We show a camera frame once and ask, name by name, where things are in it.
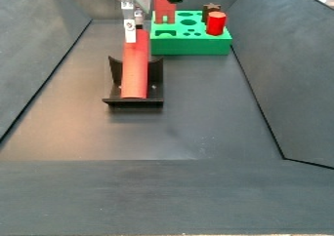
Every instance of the black stand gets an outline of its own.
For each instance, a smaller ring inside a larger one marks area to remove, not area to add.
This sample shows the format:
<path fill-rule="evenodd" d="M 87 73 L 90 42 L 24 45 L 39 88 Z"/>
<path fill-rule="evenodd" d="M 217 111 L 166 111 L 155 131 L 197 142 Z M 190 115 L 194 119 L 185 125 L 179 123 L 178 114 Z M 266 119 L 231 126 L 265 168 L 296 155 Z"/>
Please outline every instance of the black stand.
<path fill-rule="evenodd" d="M 110 58 L 114 86 L 110 98 L 103 101 L 113 107 L 163 106 L 163 58 L 149 63 L 147 98 L 121 98 L 123 62 Z"/>

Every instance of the gray floor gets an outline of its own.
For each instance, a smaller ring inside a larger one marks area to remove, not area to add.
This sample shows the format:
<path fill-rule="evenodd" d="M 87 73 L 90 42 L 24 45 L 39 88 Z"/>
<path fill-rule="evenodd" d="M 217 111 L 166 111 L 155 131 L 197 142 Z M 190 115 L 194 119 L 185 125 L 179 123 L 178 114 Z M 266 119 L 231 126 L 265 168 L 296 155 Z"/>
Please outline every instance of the gray floor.
<path fill-rule="evenodd" d="M 334 233 L 334 172 L 282 160 L 234 55 L 166 57 L 163 111 L 113 112 L 122 40 L 90 26 L 2 143 L 2 234 Z"/>
<path fill-rule="evenodd" d="M 280 158 L 233 54 L 166 57 L 162 112 L 113 113 L 102 102 L 107 57 L 121 57 L 122 44 L 121 24 L 88 28 L 0 147 L 2 161 Z"/>

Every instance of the red peg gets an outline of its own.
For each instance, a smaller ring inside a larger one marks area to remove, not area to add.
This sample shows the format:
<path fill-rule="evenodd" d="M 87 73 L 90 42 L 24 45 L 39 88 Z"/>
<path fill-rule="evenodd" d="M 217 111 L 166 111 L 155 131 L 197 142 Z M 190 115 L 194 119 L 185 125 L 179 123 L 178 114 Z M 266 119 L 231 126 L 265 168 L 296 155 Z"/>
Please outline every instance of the red peg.
<path fill-rule="evenodd" d="M 219 36 L 225 31 L 226 14 L 222 12 L 211 12 L 207 16 L 206 33 Z"/>

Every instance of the hole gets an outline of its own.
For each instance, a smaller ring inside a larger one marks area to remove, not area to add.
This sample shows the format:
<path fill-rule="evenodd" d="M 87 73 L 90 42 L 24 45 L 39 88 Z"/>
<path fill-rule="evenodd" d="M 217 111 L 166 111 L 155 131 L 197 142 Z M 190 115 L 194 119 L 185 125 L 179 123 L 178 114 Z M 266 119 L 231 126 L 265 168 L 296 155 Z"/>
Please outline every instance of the hole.
<path fill-rule="evenodd" d="M 194 20 L 182 20 L 182 24 L 183 25 L 195 25 L 197 21 L 194 21 Z"/>
<path fill-rule="evenodd" d="M 177 36 L 177 30 L 157 30 L 155 36 L 159 36 L 161 34 L 170 34 L 173 36 Z"/>
<path fill-rule="evenodd" d="M 191 14 L 191 13 L 179 13 L 178 15 L 182 16 L 182 17 L 190 17 L 190 16 L 193 16 L 194 14 Z"/>

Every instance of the green pegboard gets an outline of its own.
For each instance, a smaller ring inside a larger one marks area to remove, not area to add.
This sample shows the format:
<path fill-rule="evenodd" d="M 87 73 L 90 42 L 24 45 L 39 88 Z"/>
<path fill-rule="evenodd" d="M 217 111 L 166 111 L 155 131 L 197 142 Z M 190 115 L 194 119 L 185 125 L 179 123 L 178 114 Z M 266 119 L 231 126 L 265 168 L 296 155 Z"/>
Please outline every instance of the green pegboard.
<path fill-rule="evenodd" d="M 177 11 L 175 23 L 155 23 L 151 20 L 151 53 L 154 55 L 229 55 L 233 44 L 231 34 L 225 27 L 219 36 L 206 34 L 201 21 L 202 11 Z"/>

